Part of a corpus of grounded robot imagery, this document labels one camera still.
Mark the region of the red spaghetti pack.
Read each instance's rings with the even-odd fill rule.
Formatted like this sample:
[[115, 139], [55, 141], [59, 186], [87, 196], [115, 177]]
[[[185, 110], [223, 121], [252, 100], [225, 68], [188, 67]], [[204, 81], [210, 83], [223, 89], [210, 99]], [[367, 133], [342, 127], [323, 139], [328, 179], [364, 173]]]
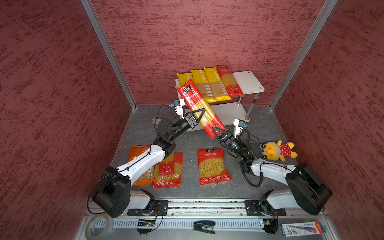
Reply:
[[213, 127], [227, 130], [219, 117], [209, 106], [207, 101], [203, 98], [192, 80], [188, 80], [188, 82], [183, 87], [178, 88], [178, 92], [183, 97], [192, 112], [200, 109], [205, 110], [200, 120], [200, 124], [210, 136], [211, 140], [216, 137], [213, 131]]
[[216, 66], [216, 69], [224, 83], [227, 93], [231, 98], [245, 96], [229, 67], [225, 65], [218, 65]]

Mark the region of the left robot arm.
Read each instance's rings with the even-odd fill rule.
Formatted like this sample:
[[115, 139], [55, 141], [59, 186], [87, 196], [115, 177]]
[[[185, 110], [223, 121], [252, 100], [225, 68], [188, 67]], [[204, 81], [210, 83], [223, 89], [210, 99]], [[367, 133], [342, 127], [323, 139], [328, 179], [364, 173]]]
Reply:
[[183, 119], [173, 123], [162, 119], [156, 128], [157, 137], [149, 149], [127, 164], [104, 169], [90, 198], [104, 213], [112, 218], [120, 216], [126, 209], [145, 209], [151, 197], [142, 191], [131, 193], [131, 187], [147, 170], [160, 163], [174, 151], [174, 140], [188, 129], [195, 128], [206, 110], [204, 108], [188, 113]]

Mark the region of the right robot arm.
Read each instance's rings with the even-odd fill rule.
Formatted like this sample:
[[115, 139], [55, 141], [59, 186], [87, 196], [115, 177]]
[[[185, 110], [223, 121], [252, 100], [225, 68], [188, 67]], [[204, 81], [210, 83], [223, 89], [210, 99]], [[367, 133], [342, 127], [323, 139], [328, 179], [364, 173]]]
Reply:
[[262, 216], [272, 216], [285, 209], [302, 209], [310, 215], [318, 215], [325, 208], [333, 195], [332, 189], [306, 163], [284, 165], [268, 162], [264, 155], [257, 158], [255, 148], [250, 139], [242, 141], [240, 136], [234, 137], [228, 130], [213, 128], [213, 132], [221, 145], [235, 157], [241, 157], [240, 166], [243, 176], [258, 176], [259, 182], [247, 182], [258, 188], [265, 178], [288, 186], [287, 190], [267, 191], [256, 204], [256, 211]]

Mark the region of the yellow spaghetti pack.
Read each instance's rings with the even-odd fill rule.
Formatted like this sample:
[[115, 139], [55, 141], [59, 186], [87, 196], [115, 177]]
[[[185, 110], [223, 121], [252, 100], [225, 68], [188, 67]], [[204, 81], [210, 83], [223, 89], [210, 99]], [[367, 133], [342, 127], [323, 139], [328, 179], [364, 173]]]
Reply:
[[215, 103], [208, 78], [204, 70], [191, 70], [193, 82], [207, 103]]
[[177, 74], [180, 88], [185, 86], [188, 81], [193, 81], [193, 75], [191, 73]]
[[230, 101], [231, 98], [226, 90], [226, 87], [217, 71], [217, 68], [204, 68], [211, 91], [216, 102]]

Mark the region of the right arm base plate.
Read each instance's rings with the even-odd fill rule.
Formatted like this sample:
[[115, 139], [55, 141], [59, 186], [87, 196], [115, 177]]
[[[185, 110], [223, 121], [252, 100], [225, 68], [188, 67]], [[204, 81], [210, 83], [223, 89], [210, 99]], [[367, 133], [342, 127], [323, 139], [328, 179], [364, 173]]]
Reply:
[[245, 203], [247, 216], [280, 217], [280, 216], [287, 215], [285, 209], [276, 210], [266, 200], [265, 201], [246, 200], [244, 201], [244, 203]]

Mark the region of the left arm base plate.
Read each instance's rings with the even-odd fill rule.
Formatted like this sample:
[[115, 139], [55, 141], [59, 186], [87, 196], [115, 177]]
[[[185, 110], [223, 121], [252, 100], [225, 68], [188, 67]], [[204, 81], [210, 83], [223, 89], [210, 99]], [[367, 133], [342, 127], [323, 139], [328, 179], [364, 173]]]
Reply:
[[128, 216], [166, 216], [168, 212], [168, 200], [151, 200], [143, 210], [132, 209], [127, 211]]

